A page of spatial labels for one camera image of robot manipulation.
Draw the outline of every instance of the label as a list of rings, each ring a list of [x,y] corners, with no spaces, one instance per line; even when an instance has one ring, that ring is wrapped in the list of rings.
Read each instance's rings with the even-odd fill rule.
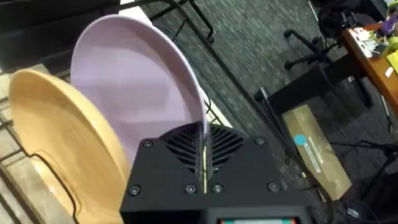
[[[323,164],[322,156],[321,156],[321,154],[319,153],[319,151],[318,151],[317,147],[315,146],[315,144],[313,143],[311,136],[308,137],[308,140],[310,140],[311,146],[312,146],[312,148],[313,148],[313,151],[315,152],[315,155],[317,155],[318,161],[319,161],[321,164]]]
[[[307,152],[308,156],[310,157],[310,160],[312,162],[312,165],[315,168],[315,171],[317,172],[317,174],[320,174],[322,172],[321,168],[319,168],[318,162],[315,159],[315,157],[313,156],[312,151],[311,151],[310,146],[308,145],[308,143],[304,144],[304,149]]]

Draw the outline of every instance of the display screen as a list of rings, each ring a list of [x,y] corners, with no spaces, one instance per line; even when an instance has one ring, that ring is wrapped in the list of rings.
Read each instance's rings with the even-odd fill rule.
[[[221,224],[296,224],[294,219],[223,220]]]

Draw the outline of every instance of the yellow object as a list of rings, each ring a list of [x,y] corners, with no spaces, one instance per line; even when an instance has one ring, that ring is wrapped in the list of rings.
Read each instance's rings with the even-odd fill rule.
[[[333,200],[340,199],[351,187],[351,181],[309,106],[288,111],[283,119],[305,165]]]
[[[79,223],[122,223],[119,206],[130,163],[109,123],[67,82],[33,70],[11,80],[15,129],[29,155],[43,157],[76,202]],[[31,161],[49,190],[70,212],[72,203],[49,168]]]
[[[387,55],[387,60],[396,72],[398,72],[398,52]]]

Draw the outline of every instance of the plate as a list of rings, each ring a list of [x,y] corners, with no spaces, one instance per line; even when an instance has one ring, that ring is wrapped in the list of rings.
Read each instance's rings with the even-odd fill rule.
[[[95,106],[63,80],[20,70],[10,83],[14,127],[29,155],[38,154],[65,183],[80,223],[120,223],[119,206],[131,171],[119,139]],[[60,203],[72,203],[47,165],[31,161]]]
[[[142,139],[197,121],[207,132],[192,68],[147,22],[110,15],[90,24],[74,49],[71,81],[104,114],[131,162]]]

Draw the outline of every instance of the wooden plate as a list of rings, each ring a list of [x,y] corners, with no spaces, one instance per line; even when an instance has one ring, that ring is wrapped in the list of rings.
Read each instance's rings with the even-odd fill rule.
[[[119,206],[130,162],[109,123],[71,85],[33,70],[16,72],[9,99],[15,129],[30,155],[42,156],[76,201],[80,223],[121,223]],[[72,212],[48,168],[33,164],[49,189]]]

